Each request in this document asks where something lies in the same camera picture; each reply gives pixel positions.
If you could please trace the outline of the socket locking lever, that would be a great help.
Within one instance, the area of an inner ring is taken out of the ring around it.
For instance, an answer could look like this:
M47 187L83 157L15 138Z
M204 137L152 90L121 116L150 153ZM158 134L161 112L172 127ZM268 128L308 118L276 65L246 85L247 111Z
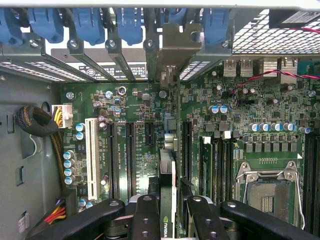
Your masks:
M306 227L306 220L305 220L305 216L303 214L300 177L299 177L299 173L298 172L295 173L295 178L296 178L296 190L297 190L297 195L298 195L298 208L299 208L299 214L300 214L301 222L302 222L301 229L304 230L305 227Z
M245 172L239 173L235 179L235 199L239 202L246 203L248 178Z

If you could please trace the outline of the black RAM slot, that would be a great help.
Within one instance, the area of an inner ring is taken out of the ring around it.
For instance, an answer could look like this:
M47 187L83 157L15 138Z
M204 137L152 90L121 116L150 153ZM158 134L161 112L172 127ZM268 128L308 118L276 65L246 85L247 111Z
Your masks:
M234 174L234 163L233 163L233 139L227 141L227 159L226 159L226 198L231 200L233 197L233 174Z
M214 143L214 200L216 205L220 203L220 157L219 139L215 138Z
M304 186L305 186L305 219L306 231L312 233L312 184L313 184L313 147L314 141L311 134L305 135L305 173L304 173Z
M313 180L313 234L320 237L320 135L314 138Z
M226 181L227 181L227 141L232 139L232 134L230 130L224 131L222 133L222 192L221 192L221 202L227 199Z

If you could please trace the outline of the long black expansion slot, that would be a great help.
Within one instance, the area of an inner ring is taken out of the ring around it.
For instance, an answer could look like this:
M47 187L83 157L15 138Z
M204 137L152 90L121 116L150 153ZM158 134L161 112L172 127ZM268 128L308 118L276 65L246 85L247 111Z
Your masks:
M182 122L182 167L183 176L192 178L192 123Z
M128 198L136 195L136 130L134 122L125 124Z
M119 197L118 191L118 145L117 127L114 122L107 123L107 149L109 158L109 196L113 199Z

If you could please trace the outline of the CPU socket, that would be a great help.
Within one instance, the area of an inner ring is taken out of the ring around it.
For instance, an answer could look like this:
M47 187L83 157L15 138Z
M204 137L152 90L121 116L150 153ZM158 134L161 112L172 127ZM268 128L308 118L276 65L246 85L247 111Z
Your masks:
M254 169L244 161L239 165L239 173L247 174L247 205L292 224L302 226L299 212L299 201L295 173L298 172L296 163L289 160L284 167L275 169Z

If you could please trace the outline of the short black expansion slot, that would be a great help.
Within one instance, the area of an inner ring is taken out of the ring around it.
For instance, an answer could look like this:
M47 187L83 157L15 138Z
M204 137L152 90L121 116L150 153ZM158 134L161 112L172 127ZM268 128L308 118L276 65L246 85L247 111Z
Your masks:
M145 122L145 145L151 147L154 145L154 123Z

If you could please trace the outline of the white expansion slot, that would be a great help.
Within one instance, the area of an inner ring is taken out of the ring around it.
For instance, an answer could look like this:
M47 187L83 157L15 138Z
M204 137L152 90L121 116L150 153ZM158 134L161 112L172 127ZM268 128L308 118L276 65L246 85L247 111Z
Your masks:
M96 118L85 119L85 145L88 199L98 200L100 195L99 179L99 133L98 120Z

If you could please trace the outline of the green motherboard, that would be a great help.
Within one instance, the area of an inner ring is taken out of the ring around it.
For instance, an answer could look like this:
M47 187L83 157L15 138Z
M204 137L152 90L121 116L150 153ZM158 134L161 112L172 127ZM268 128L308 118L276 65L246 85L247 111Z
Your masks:
M128 204L126 123L134 122L136 146L136 195L148 192L149 178L160 184L160 149L164 146L164 98L158 83L76 83L61 88L61 103L73 115L72 124L63 131L64 176L73 190L78 212L110 197L107 123L117 131L118 199ZM251 82L236 88L227 80L207 79L181 84L181 116L192 122L192 195L200 193L200 137L211 137L212 198L215 203L214 139L219 139L220 201L222 200L222 134L231 131L233 139L233 188L242 162L253 169L285 167L296 163L305 217L306 135L320 136L320 81L299 79L289 84ZM96 118L98 128L98 200L88 199L85 119ZM154 124L154 144L146 146L145 122ZM311 230L314 220L314 180L312 172ZM187 235L186 198L183 233Z

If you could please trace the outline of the blue slot retention clip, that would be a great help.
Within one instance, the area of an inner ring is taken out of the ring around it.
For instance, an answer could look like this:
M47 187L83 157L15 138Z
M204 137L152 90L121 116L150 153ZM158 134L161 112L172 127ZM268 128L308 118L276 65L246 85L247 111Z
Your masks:
M141 8L116 8L118 36L129 46L143 41Z
M185 17L186 8L161 8L160 9L160 26L162 27L165 23L168 24L183 24Z
M11 46L23 44L21 25L10 8L0 8L0 42Z
M75 30L80 39L91 46L105 42L105 28L99 8L73 8Z
M51 44L64 40L64 25L56 8L28 8L29 24L34 33Z
M206 46L214 46L226 40L230 10L227 8L204 8L202 28Z

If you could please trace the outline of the open black PC case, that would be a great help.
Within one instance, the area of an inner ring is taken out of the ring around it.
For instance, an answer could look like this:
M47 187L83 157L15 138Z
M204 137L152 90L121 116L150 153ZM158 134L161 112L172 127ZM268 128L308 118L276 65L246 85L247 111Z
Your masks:
M73 114L62 105L61 88L160 85L160 9L186 8L180 30L201 26L192 35L201 49L184 67L181 84L226 80L239 89L253 82L320 81L320 18L301 28L269 28L271 9L320 12L320 0L0 0L0 8L11 9L23 37L19 46L0 42L0 240L28 240L81 213L65 182L63 136ZM63 41L49 43L34 33L28 8L57 9ZM104 43L78 37L73 8L100 9ZM128 45L119 37L116 8L141 8L141 43ZM222 43L205 45L205 8L229 9Z

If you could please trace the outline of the black labelled switch box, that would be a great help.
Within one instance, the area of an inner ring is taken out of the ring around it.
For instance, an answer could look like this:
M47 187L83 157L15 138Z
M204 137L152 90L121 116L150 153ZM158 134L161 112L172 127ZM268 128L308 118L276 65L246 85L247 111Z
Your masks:
M269 28L302 28L320 18L320 11L301 11L292 9L270 9Z

